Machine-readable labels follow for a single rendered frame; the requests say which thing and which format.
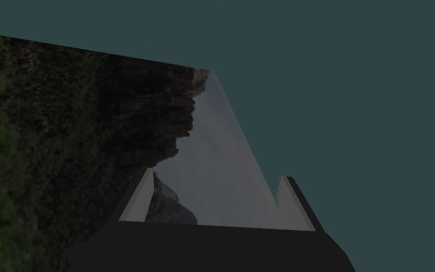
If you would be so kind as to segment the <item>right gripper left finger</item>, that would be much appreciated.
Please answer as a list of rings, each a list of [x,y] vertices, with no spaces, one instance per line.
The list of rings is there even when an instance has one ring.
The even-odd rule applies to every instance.
[[[154,192],[153,168],[140,167],[128,177],[125,193],[116,205],[106,224],[117,221],[143,222],[148,213]]]

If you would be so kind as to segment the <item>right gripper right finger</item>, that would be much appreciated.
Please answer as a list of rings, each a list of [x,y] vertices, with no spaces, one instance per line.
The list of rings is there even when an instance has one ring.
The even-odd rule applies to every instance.
[[[280,177],[276,204],[285,230],[324,231],[293,177]]]

